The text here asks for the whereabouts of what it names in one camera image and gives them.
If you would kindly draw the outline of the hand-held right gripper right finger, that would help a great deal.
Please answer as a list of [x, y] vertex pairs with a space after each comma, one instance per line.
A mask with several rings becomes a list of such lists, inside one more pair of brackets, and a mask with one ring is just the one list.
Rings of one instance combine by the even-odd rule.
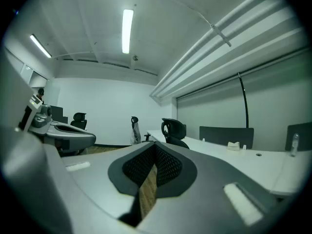
[[238, 234], [259, 222], [277, 201], [241, 169], [229, 162], [172, 144], [161, 149], [183, 163], [179, 176], [159, 186], [173, 194], [191, 176], [195, 180], [178, 196], [158, 197], [138, 229], [150, 234]]

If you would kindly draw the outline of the grey window roller blind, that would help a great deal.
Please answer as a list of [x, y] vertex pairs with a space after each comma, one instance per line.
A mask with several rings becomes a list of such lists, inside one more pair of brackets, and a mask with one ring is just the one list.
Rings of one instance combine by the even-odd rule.
[[288, 126], [312, 121], [312, 54], [304, 52], [242, 80], [253, 149], [283, 151]]

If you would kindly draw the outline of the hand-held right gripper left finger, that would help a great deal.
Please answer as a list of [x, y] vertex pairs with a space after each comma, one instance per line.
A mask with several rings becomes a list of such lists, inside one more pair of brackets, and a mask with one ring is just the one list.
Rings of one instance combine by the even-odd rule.
[[60, 157], [54, 146], [45, 145], [49, 173], [68, 217], [65, 234], [156, 234], [156, 218], [151, 215], [137, 227], [120, 221], [131, 211], [135, 197], [120, 193], [108, 176], [116, 159], [151, 145], [72, 157]]

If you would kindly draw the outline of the white ceiling pipe bundle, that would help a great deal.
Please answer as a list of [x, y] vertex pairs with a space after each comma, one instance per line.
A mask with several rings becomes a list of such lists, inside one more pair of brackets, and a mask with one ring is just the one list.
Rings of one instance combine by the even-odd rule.
[[157, 84], [161, 103], [302, 52], [309, 41], [285, 0], [244, 0], [203, 35]]

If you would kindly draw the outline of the black office chair with headrest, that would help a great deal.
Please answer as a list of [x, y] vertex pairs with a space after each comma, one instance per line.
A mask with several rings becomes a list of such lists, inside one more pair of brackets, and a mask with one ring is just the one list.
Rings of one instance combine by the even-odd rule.
[[85, 119], [86, 113], [77, 112], [73, 116], [73, 121], [71, 121], [70, 125], [83, 129], [86, 129], [87, 120]]

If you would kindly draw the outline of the long ceiling light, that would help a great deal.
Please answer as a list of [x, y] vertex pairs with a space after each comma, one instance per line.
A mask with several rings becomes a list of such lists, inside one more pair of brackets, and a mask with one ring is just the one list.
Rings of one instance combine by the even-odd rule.
[[37, 37], [32, 34], [30, 35], [30, 39], [31, 41], [44, 53], [44, 55], [47, 57], [47, 58], [51, 58], [51, 54], [43, 47], [43, 45], [40, 43], [40, 41], [37, 39]]
[[129, 54], [130, 52], [130, 38], [134, 11], [130, 9], [123, 10], [122, 16], [122, 52]]

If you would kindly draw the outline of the long white curved desk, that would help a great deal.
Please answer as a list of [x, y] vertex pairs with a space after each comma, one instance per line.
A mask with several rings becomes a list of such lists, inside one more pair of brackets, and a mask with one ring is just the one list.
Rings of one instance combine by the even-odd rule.
[[271, 191], [277, 179], [285, 156], [283, 152], [242, 149], [230, 151], [226, 146], [203, 142], [190, 137], [185, 137], [182, 141], [194, 152], [213, 156], [231, 164], [268, 191]]

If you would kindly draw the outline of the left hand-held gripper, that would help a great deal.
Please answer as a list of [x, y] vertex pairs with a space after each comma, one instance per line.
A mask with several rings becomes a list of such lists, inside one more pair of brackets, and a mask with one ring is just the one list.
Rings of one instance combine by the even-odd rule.
[[52, 109], [33, 94], [18, 124], [23, 131], [46, 134], [44, 143], [54, 145], [61, 153], [77, 153], [93, 146], [96, 136], [78, 127], [52, 122]]

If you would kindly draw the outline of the plastic wrapped black office chair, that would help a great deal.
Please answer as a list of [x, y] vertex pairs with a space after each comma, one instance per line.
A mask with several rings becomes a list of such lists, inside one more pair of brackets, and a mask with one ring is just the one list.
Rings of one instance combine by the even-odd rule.
[[145, 140], [141, 140], [141, 134], [139, 131], [139, 125], [138, 125], [138, 118], [135, 116], [131, 117], [131, 124], [132, 124], [132, 133], [131, 133], [131, 140], [130, 143], [131, 145], [136, 145], [136, 144], [140, 144], [142, 142], [151, 142], [150, 140], [150, 134], [146, 134]]

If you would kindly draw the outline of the short white curved desk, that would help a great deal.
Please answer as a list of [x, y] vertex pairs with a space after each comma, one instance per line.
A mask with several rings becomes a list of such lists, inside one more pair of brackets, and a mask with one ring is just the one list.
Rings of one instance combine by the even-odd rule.
[[280, 196], [298, 193], [307, 182], [311, 169], [312, 151], [297, 152], [295, 156], [286, 152], [281, 170], [270, 192]]

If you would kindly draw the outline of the clear plastic bottle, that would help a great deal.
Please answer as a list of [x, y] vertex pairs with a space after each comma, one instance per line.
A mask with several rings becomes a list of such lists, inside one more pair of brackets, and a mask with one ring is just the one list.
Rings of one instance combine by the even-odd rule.
[[292, 138], [290, 156], [295, 157], [298, 152], [299, 134], [295, 133]]

